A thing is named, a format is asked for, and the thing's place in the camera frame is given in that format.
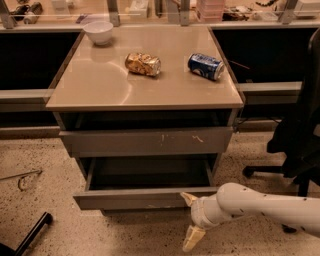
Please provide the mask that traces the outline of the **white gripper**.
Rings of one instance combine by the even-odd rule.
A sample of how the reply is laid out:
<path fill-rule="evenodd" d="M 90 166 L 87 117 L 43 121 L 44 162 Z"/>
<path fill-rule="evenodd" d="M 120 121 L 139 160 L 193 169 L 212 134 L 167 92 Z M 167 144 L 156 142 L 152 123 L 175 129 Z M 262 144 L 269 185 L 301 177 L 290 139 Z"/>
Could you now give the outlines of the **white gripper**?
<path fill-rule="evenodd" d="M 197 198 L 187 192 L 181 192 L 180 195 L 185 200 L 186 205 L 191 207 L 191 219 L 196 225 L 188 227 L 186 237 L 183 241 L 183 251 L 190 252 L 204 237 L 206 234 L 205 230 L 209 230 L 213 227 L 213 223 L 205 214 L 204 197 Z"/>

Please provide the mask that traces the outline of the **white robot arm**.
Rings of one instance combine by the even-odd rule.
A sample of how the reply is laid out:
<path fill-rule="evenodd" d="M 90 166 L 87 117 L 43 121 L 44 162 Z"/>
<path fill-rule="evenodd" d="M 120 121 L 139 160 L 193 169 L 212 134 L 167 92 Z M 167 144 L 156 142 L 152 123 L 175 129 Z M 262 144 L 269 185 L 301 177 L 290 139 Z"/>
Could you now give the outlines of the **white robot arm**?
<path fill-rule="evenodd" d="M 191 209 L 193 225 L 187 229 L 183 251 L 191 251 L 220 223 L 262 215 L 310 235 L 320 236 L 320 199 L 260 193 L 238 183 L 226 183 L 211 196 L 182 192 Z"/>

